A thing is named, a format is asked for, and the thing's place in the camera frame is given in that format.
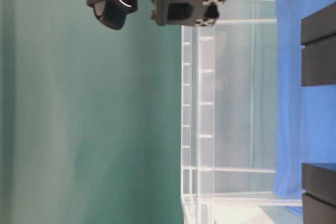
green wall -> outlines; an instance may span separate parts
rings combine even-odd
[[[180,27],[0,0],[1,223],[182,223]]]

blue fabric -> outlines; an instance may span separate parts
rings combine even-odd
[[[301,198],[303,162],[336,163],[336,85],[301,87],[300,46],[301,19],[334,2],[276,0],[278,140],[274,192],[281,198]]]

